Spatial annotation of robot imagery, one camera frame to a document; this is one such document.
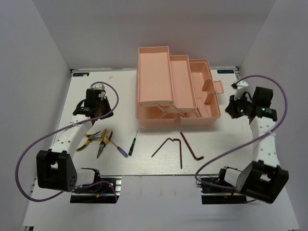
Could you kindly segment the short-leg brown hex key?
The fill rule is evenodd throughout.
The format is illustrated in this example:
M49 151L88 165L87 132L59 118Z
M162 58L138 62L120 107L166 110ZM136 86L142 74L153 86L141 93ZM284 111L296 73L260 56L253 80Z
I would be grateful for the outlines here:
M181 137L183 138L183 140L184 140L184 142L185 142L185 144L186 144L186 146L187 146L189 152L191 153L192 157L194 158L194 160L196 160L196 161L201 161L201 160L203 160L203 159L204 159L204 156L197 157L197 156L195 155L194 151L192 150L192 148L191 148L190 144L188 143L186 137L184 136L183 132L180 132L180 135L181 135Z

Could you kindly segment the pink plastic toolbox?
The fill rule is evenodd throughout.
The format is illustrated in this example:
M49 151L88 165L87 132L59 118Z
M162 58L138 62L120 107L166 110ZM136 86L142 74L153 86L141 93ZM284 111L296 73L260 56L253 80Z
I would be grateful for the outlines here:
M222 82L206 59L173 55L168 46L140 47L135 116L143 128L211 126L221 117Z

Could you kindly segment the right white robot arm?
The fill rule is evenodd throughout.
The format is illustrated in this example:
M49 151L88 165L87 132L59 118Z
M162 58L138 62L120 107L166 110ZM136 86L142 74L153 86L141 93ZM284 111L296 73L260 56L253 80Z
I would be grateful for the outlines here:
M251 163L242 171L224 167L219 173L217 185L223 192L235 187L243 195L271 204L289 179L288 171L280 166L275 136L271 131L277 121L276 110L270 108L273 91L256 87L249 100L245 86L237 86L235 89L236 93L230 97L225 111L232 118L247 116L253 138L262 135L264 138L253 143Z

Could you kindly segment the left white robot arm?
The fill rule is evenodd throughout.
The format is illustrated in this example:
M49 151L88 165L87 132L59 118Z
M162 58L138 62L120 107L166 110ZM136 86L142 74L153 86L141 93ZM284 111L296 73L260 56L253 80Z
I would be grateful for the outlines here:
M97 192L102 180L96 177L95 169L76 169L73 163L80 142L93 127L94 121L78 122L90 118L113 115L105 95L103 84L86 90L86 98L73 112L72 127L65 129L60 138L46 151L39 151L36 157L38 185L41 188L71 192L75 187L85 185L91 192Z

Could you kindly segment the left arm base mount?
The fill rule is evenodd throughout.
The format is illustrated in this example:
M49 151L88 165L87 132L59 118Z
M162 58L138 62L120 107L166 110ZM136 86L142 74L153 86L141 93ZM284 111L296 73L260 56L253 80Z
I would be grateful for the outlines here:
M121 192L121 176L100 176L99 183L90 188L76 188L70 197L71 204L115 204Z

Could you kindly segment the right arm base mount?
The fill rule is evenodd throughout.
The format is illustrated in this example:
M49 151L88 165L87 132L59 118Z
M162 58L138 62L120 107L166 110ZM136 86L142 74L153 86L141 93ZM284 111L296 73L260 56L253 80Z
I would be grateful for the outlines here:
M199 180L196 180L196 185L201 189L203 205L237 205L248 203L246 196L238 194L234 190L202 184Z

